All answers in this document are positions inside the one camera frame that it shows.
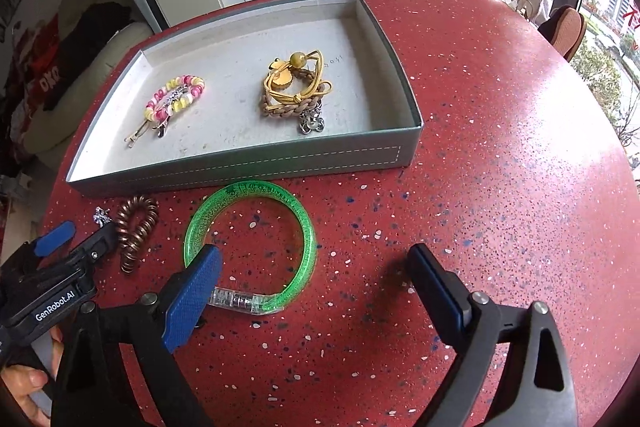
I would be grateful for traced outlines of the left hand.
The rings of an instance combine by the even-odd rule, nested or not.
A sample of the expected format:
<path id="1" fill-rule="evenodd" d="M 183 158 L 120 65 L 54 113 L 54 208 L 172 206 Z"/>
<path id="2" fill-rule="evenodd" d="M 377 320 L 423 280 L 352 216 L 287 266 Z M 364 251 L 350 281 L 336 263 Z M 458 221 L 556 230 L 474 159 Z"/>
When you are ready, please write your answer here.
<path id="1" fill-rule="evenodd" d="M 62 343 L 63 334 L 58 326 L 53 326 L 49 334 L 52 339 L 52 376 L 55 377 L 58 375 L 58 367 L 60 366 L 64 349 Z M 24 365 L 13 365 L 3 367 L 1 378 L 16 403 L 32 422 L 32 425 L 41 427 L 49 427 L 51 425 L 50 418 L 30 397 L 32 393 L 40 391 L 47 384 L 48 377 L 46 373 L 40 371 L 40 369 L 33 369 Z"/>

